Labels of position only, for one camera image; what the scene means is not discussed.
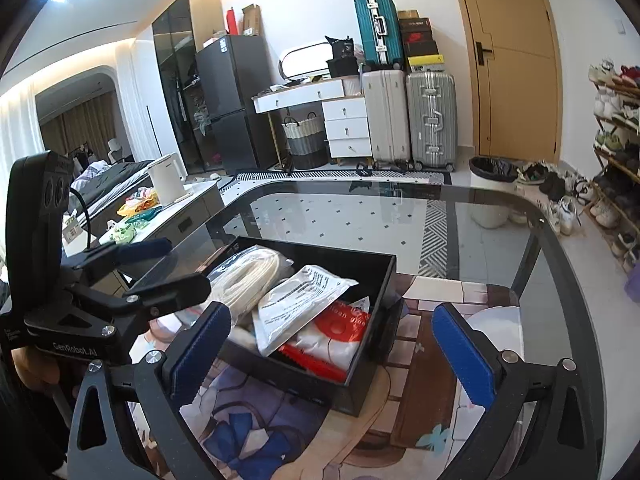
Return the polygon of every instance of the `stack of boxes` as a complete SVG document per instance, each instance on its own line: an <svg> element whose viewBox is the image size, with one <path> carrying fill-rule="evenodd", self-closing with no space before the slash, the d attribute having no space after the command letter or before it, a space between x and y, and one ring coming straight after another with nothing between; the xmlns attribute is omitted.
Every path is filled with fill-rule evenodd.
<svg viewBox="0 0 640 480"><path fill-rule="evenodd" d="M411 72L443 71L444 58L433 41L429 19L420 18L417 10L399 10L398 22L406 66Z"/></svg>

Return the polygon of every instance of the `white trash can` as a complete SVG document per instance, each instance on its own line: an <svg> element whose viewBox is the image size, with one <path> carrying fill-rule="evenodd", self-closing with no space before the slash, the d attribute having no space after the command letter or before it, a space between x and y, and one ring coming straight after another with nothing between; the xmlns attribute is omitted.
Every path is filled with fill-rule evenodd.
<svg viewBox="0 0 640 480"><path fill-rule="evenodd" d="M475 156L469 160L471 187L495 189L496 191L515 191L518 177L516 167L503 158ZM469 204L471 218L485 229L495 229L509 219L510 208L498 205Z"/></svg>

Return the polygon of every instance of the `door frame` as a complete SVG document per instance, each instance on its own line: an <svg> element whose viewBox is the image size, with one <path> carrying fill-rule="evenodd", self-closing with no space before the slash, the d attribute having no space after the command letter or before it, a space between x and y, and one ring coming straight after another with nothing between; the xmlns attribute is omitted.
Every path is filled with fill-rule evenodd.
<svg viewBox="0 0 640 480"><path fill-rule="evenodd" d="M549 23L551 26L551 38L554 44L554 53L556 55L556 79L557 79L557 92L558 92L558 116L556 117L556 151L552 162L558 163L560 160L560 149L562 141L562 60L560 57L560 46L558 43L558 33L556 31L556 22L554 20L553 12L551 11L551 4L549 0L543 0L545 3L546 12L549 15ZM478 5L475 0L458 0L460 4L460 14L462 15L462 23L465 29L466 39L466 51L469 58L469 71L471 72L471 102L472 102L472 115L473 115L473 138L474 138L474 153L480 155L480 95L479 95L479 81L478 81L478 59L476 54L476 46L474 44L474 37L471 29L471 17L469 12L473 12L476 16L479 15Z"/></svg>

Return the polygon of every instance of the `refrigerator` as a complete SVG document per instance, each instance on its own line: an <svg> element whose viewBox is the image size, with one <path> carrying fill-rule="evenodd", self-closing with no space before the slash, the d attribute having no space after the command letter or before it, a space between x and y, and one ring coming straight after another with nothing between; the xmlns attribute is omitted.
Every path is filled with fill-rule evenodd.
<svg viewBox="0 0 640 480"><path fill-rule="evenodd" d="M227 174L266 170L277 161L267 114L252 97L271 83L264 39L223 36L196 54L212 133Z"/></svg>

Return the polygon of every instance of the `white curtain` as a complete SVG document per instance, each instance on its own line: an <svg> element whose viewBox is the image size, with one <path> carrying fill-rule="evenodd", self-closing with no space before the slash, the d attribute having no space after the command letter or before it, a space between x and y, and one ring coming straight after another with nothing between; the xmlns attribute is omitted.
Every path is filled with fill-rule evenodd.
<svg viewBox="0 0 640 480"><path fill-rule="evenodd" d="M45 151L33 85L24 81L0 97L0 258L6 259L6 192L14 162Z"/></svg>
<svg viewBox="0 0 640 480"><path fill-rule="evenodd" d="M120 108L129 129L131 153L136 160L154 160L161 156L146 108L138 93L131 55L132 44L120 42L115 49Z"/></svg>

